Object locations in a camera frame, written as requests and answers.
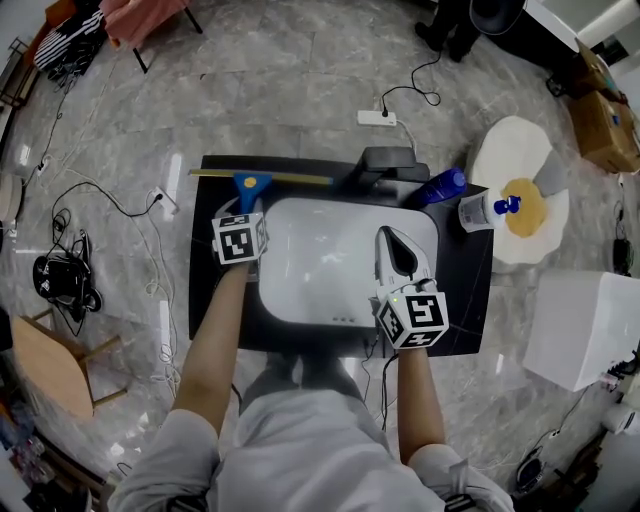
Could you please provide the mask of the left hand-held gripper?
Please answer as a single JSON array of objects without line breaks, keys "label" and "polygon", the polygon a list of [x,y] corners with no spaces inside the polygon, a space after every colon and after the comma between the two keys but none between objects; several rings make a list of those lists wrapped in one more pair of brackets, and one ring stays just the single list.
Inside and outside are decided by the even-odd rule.
[{"label": "left hand-held gripper", "polygon": [[236,215],[238,201],[238,197],[228,200],[219,208],[219,215],[226,217],[212,220],[213,247],[221,264],[259,260],[266,250],[268,237],[262,199],[255,201],[256,213],[243,215]]}]

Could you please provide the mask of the blue and yellow squeegee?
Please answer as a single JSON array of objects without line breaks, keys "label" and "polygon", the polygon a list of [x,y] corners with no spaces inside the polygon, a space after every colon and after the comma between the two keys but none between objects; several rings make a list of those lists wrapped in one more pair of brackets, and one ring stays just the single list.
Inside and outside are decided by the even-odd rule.
[{"label": "blue and yellow squeegee", "polygon": [[190,174],[196,177],[232,178],[238,191],[240,214],[252,213],[255,201],[273,181],[319,186],[331,186],[334,182],[331,177],[270,171],[192,169]]}]

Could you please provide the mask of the person's right forearm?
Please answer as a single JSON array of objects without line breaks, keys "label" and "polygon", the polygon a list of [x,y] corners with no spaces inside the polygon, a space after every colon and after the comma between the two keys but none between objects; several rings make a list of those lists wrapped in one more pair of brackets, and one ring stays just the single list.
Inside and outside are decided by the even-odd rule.
[{"label": "person's right forearm", "polygon": [[401,462],[408,465],[421,448],[446,443],[444,419],[425,349],[399,352],[397,392],[399,454]]}]

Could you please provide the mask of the person's left forearm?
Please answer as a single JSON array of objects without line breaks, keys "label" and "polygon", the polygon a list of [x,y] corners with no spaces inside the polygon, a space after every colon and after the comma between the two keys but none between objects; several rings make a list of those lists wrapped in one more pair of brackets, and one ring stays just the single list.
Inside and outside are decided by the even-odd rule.
[{"label": "person's left forearm", "polygon": [[249,265],[221,278],[187,352],[172,408],[195,413],[222,430],[230,401]]}]

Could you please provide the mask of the white pump bottle blue cap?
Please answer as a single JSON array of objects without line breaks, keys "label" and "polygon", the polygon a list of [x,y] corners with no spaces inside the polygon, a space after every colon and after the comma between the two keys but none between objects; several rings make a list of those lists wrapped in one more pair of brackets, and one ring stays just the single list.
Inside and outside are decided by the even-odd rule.
[{"label": "white pump bottle blue cap", "polygon": [[503,197],[497,189],[487,189],[461,199],[459,221],[467,233],[501,229],[508,215],[519,212],[520,205],[520,196]]}]

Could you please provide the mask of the black faucet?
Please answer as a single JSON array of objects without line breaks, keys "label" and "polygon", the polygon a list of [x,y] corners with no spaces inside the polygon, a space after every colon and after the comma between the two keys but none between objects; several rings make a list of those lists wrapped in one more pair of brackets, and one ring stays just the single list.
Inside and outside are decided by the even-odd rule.
[{"label": "black faucet", "polygon": [[371,189],[380,180],[426,182],[431,171],[418,162],[411,147],[367,147],[344,185],[352,189]]}]

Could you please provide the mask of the person's grey trousers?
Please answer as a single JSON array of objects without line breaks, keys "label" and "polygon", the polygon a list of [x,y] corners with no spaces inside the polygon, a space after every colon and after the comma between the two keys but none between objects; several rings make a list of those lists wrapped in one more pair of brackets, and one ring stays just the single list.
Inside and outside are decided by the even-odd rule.
[{"label": "person's grey trousers", "polygon": [[363,400],[356,382],[337,357],[270,353],[265,368],[246,389],[241,410],[266,395],[297,390],[332,390]]}]

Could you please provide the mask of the person's grey shirt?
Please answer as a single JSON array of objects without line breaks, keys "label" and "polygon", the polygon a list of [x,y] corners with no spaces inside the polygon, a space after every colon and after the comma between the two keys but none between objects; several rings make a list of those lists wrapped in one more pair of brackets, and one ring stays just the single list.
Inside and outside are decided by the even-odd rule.
[{"label": "person's grey shirt", "polygon": [[402,464],[359,400],[293,390],[253,401],[226,453],[204,418],[172,411],[109,509],[444,512],[456,480],[478,509],[514,512],[509,495],[451,447],[422,447]]}]

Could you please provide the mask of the round white tub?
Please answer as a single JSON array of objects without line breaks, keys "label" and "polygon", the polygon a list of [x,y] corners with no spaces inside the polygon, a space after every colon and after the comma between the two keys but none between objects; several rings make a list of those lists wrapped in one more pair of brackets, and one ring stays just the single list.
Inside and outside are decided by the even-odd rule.
[{"label": "round white tub", "polygon": [[11,223],[16,219],[23,196],[23,180],[14,174],[0,175],[0,222]]}]

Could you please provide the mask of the large cardboard box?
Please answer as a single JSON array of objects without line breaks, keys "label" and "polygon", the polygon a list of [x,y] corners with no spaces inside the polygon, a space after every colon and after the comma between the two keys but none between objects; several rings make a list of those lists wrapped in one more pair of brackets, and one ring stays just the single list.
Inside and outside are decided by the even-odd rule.
[{"label": "large cardboard box", "polygon": [[574,99],[569,112],[581,156],[611,174],[640,171],[631,110],[597,91]]}]

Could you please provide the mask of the black round device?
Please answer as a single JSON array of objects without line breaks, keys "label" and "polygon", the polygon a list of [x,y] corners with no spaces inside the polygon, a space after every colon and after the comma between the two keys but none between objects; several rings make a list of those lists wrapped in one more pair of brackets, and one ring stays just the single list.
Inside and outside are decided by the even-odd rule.
[{"label": "black round device", "polygon": [[515,475],[516,491],[520,494],[530,492],[542,479],[544,464],[540,459],[542,446],[529,452],[519,465]]}]

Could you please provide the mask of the light wooden side table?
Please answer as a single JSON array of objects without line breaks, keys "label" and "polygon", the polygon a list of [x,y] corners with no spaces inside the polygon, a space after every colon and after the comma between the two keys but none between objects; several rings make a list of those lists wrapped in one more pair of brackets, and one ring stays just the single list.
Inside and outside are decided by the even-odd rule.
[{"label": "light wooden side table", "polygon": [[59,407],[77,419],[87,421],[95,410],[127,394],[122,388],[96,398],[88,374],[88,363],[96,356],[121,343],[114,336],[90,351],[67,339],[40,320],[51,316],[47,309],[32,317],[14,316],[11,319],[14,357],[26,377]]}]

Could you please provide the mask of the black metal rack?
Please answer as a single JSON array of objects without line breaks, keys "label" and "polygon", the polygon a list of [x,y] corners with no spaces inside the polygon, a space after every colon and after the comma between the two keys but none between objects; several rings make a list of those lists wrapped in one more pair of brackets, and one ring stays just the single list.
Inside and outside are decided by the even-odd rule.
[{"label": "black metal rack", "polygon": [[11,42],[8,50],[8,59],[0,73],[0,103],[20,109],[31,94],[39,70],[27,62],[28,46],[18,37]]}]

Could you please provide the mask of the black bathtub with white rim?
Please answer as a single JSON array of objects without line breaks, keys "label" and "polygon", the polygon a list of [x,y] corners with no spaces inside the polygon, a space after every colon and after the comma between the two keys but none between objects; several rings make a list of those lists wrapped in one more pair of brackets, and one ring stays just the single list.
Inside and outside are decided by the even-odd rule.
[{"label": "black bathtub with white rim", "polygon": [[502,50],[547,69],[579,53],[576,34],[542,0],[525,0],[513,26],[491,39]]}]

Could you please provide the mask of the small cardboard box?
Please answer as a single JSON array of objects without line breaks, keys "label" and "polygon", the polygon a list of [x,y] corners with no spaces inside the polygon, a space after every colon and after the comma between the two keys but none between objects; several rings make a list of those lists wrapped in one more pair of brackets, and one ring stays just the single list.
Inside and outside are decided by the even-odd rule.
[{"label": "small cardboard box", "polygon": [[617,87],[606,63],[578,38],[577,63],[573,71],[573,87],[579,96],[599,92],[611,101],[623,103],[625,96]]}]

